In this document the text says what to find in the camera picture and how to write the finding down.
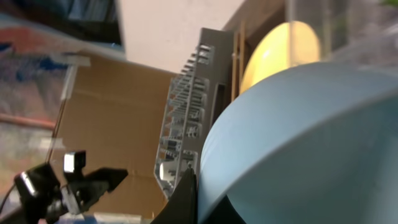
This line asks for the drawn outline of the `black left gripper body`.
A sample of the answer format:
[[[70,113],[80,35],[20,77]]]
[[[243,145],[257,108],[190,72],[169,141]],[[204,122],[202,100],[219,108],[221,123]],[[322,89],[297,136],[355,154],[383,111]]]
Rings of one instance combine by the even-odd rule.
[[[55,223],[64,214],[87,212],[106,192],[111,193],[128,176],[126,169],[103,167],[83,174],[86,152],[68,152],[63,157],[61,185],[52,166],[45,162],[14,178],[21,206],[14,212],[14,223]]]

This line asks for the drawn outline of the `light blue bowl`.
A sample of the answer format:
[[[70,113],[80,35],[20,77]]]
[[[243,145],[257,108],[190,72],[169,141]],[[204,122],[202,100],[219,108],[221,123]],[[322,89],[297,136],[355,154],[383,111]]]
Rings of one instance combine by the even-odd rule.
[[[397,68],[310,63],[237,97],[207,135],[198,221],[397,222]]]

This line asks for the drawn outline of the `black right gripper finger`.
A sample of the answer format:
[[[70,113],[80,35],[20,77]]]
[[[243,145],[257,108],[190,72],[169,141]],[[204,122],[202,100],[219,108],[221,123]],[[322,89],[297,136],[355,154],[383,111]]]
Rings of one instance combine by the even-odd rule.
[[[163,210],[151,224],[197,224],[197,177],[187,169]]]

